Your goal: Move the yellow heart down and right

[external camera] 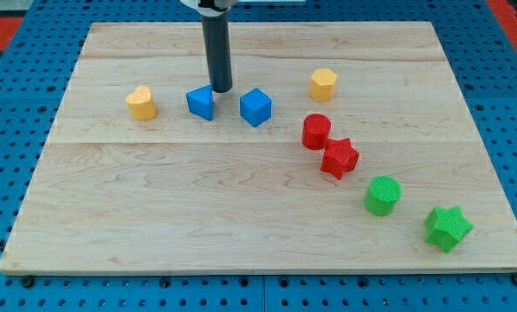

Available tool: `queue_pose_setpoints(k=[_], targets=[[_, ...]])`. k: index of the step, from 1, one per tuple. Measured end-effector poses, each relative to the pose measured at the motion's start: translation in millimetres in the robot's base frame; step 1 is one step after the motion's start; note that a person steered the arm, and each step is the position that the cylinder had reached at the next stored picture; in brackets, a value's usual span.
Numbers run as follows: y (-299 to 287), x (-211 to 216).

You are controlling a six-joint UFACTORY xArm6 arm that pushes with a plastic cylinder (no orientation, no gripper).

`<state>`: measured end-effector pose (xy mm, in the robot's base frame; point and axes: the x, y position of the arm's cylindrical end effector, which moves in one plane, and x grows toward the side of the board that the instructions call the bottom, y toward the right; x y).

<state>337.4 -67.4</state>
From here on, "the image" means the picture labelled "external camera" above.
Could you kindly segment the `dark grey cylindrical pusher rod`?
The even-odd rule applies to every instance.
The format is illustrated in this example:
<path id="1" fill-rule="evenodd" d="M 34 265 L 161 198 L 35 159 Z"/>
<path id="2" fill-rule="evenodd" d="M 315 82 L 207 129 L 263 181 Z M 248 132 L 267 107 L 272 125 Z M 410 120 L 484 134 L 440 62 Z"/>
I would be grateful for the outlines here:
<path id="1" fill-rule="evenodd" d="M 232 88 L 229 46 L 229 14 L 202 16 L 204 44 L 212 90 L 226 93 Z"/>

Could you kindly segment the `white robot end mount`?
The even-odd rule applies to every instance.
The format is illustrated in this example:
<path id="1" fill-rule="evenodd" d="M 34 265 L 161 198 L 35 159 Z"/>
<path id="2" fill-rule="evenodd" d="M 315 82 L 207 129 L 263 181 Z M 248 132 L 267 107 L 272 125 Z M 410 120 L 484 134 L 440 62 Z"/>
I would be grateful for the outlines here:
<path id="1" fill-rule="evenodd" d="M 229 11 L 237 0 L 180 0 L 180 2 L 201 16 L 217 17 Z"/>

